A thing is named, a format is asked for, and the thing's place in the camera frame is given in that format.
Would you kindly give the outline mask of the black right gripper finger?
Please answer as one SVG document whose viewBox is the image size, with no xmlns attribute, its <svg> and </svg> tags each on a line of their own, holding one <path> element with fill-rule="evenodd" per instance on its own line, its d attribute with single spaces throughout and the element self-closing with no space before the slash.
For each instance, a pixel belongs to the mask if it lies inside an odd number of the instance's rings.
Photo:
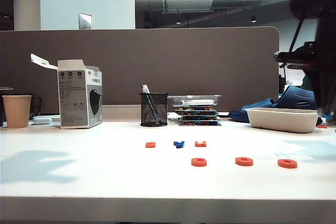
<svg viewBox="0 0 336 224">
<path fill-rule="evenodd" d="M 323 78 L 323 114 L 332 115 L 335 111 L 335 73 L 326 72 Z"/>
<path fill-rule="evenodd" d="M 314 70 L 306 70 L 305 71 L 306 76 L 308 77 L 311 86 L 314 91 L 316 106 L 319 109 L 322 109 L 324 107 L 324 94 L 322 91 L 322 82 L 323 82 L 323 71 L 314 71 Z"/>
</svg>

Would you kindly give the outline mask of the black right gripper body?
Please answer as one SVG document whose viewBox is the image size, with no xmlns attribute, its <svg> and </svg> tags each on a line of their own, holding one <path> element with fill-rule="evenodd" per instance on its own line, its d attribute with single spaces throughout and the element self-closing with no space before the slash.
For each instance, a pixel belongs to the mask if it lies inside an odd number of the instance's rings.
<svg viewBox="0 0 336 224">
<path fill-rule="evenodd" d="M 276 52 L 276 62 L 291 69 L 335 73 L 335 22 L 318 19 L 314 41 L 306 41 L 294 51 Z"/>
</svg>

